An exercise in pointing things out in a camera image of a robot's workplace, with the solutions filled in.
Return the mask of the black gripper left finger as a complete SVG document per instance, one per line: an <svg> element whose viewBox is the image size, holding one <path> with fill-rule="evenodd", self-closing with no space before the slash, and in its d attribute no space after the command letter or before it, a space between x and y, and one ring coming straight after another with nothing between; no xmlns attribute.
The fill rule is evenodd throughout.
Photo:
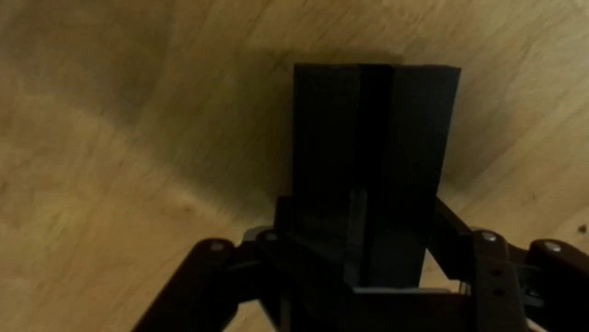
<svg viewBox="0 0 589 332"><path fill-rule="evenodd" d="M240 246L201 240L133 332L223 332L244 303L258 301L279 332L363 332L367 310L317 255L288 236L291 201L275 225Z"/></svg>

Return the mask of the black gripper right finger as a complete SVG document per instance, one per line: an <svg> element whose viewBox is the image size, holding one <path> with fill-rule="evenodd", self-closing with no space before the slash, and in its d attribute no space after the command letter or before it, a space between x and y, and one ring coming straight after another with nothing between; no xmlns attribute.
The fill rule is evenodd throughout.
<svg viewBox="0 0 589 332"><path fill-rule="evenodd" d="M428 249L452 281L470 286L476 332L589 332L589 255L555 238L527 249L468 227L442 199Z"/></svg>

